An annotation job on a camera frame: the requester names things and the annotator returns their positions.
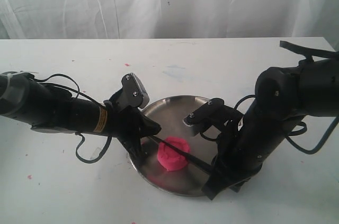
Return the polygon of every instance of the pink play dough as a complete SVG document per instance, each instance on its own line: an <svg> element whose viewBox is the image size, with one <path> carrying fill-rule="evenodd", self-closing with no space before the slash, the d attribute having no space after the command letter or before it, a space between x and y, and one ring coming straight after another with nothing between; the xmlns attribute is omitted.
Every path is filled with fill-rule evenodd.
<svg viewBox="0 0 339 224"><path fill-rule="evenodd" d="M190 152L190 146L183 138L168 137L165 141L181 151L185 151L186 153ZM188 164L184 156L181 156L162 142L158 147L157 158L159 163L167 169L167 171L176 171L184 168Z"/></svg>

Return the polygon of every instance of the white table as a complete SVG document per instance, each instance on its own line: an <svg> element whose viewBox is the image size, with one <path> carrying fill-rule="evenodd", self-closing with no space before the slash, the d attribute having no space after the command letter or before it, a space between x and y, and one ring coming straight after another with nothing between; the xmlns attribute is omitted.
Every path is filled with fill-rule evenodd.
<svg viewBox="0 0 339 224"><path fill-rule="evenodd" d="M323 38L1 40L0 71L37 71L37 78L65 73L99 101L117 91L121 77L132 71L150 102L190 94L234 105L254 93L262 71L296 66L302 58L279 48L281 39L331 50ZM64 79L53 81L73 87ZM309 131L297 141L313 147L331 120L306 119ZM3 224L339 223L338 129L314 156L284 141L239 193L224 191L213 201L152 187L132 168L117 140L101 161L87 165L75 157L80 140L75 135L33 132L4 117L0 130ZM87 136L81 154L90 158L104 142Z"/></svg>

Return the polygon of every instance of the stainless steel plate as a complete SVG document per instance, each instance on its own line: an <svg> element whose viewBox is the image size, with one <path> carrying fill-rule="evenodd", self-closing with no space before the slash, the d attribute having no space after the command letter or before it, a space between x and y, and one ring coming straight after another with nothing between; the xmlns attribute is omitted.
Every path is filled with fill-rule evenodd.
<svg viewBox="0 0 339 224"><path fill-rule="evenodd" d="M183 119L208 99L196 96L175 96L159 100L143 110L143 113L162 127L157 135L161 139L168 136L181 137L187 140L191 154L211 163L217 154L215 142L207 141L199 135L192 137L190 128L183 123ZM216 137L218 131L211 128L209 137ZM139 174L153 186L182 196L202 196L201 188L208 179L208 175L192 164L188 164L179 171L168 172L157 160L158 145L149 138L141 140L142 148L149 154L145 163L137 169Z"/></svg>

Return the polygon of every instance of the white backdrop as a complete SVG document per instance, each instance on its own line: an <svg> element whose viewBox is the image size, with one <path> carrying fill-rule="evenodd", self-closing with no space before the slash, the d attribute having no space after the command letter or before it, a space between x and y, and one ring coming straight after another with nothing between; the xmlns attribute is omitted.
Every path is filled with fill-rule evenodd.
<svg viewBox="0 0 339 224"><path fill-rule="evenodd" d="M324 36L339 0L0 0L0 38Z"/></svg>

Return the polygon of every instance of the yellow label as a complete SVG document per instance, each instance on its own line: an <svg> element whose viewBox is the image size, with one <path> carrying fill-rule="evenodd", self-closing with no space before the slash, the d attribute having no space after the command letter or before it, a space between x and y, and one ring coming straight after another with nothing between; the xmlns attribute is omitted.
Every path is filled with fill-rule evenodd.
<svg viewBox="0 0 339 224"><path fill-rule="evenodd" d="M107 110L103 109L102 107L99 107L99 109L100 109L99 119L97 121L97 125L95 129L93 130L93 132L95 133L102 132L107 123L107 116L108 116Z"/></svg>

